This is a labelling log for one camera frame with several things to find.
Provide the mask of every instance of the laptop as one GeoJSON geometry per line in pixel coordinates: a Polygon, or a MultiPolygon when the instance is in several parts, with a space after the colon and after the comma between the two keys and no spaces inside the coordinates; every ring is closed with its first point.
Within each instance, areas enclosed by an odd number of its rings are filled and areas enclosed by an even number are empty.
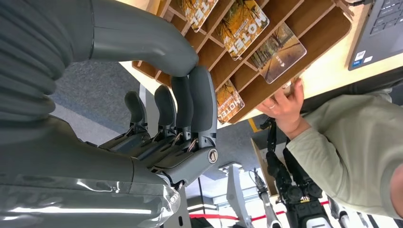
{"type": "Polygon", "coordinates": [[[365,19],[348,70],[354,70],[402,52],[403,0],[375,0],[365,19]]]}

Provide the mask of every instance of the sticker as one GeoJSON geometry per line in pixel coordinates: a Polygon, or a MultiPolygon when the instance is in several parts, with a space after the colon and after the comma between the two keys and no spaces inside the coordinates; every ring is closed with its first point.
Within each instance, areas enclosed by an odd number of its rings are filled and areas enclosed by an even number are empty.
{"type": "Polygon", "coordinates": [[[362,60],[355,61],[355,62],[353,62],[352,66],[353,67],[359,66],[361,64],[361,62],[362,62],[362,60]]]}
{"type": "Polygon", "coordinates": [[[363,58],[364,58],[364,55],[365,55],[365,52],[366,52],[366,51],[358,52],[357,55],[355,56],[354,61],[358,61],[358,60],[363,59],[363,58]]]}
{"type": "Polygon", "coordinates": [[[372,60],[372,57],[373,57],[373,56],[366,57],[366,58],[364,59],[364,63],[367,63],[367,62],[371,61],[371,60],[372,60]]]}

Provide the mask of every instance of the laptop keyboard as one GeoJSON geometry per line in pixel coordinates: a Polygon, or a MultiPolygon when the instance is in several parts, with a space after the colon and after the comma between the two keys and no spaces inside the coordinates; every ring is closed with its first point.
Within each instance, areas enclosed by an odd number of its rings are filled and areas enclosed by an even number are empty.
{"type": "Polygon", "coordinates": [[[403,0],[385,0],[371,34],[403,23],[403,0]]]}

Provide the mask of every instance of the human hand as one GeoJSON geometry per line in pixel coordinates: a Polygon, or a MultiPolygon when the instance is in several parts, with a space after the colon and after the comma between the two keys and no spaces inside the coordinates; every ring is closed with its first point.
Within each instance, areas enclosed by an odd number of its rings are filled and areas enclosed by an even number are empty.
{"type": "Polygon", "coordinates": [[[304,88],[302,80],[298,79],[294,84],[294,92],[290,96],[286,97],[283,89],[280,89],[274,94],[274,99],[266,99],[258,105],[257,109],[275,118],[277,126],[290,139],[293,139],[310,127],[299,114],[303,102],[304,88]]]}

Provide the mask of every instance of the wooden display rack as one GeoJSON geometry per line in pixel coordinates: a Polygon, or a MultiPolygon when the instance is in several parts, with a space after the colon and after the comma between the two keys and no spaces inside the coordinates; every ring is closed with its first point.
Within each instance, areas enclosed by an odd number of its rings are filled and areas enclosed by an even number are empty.
{"type": "MultiPolygon", "coordinates": [[[[214,32],[234,1],[219,0],[197,33],[186,22],[176,0],[163,0],[157,13],[171,22],[193,46],[199,55],[199,65],[209,69],[216,91],[227,80],[234,84],[245,107],[230,119],[232,124],[304,71],[347,35],[351,28],[351,22],[333,0],[255,0],[270,19],[270,24],[241,57],[234,61],[214,32]],[[295,33],[307,49],[307,54],[269,85],[259,76],[258,69],[249,58],[283,22],[295,33]]],[[[134,61],[133,67],[160,83],[171,85],[169,75],[146,62],[134,61]]]]}

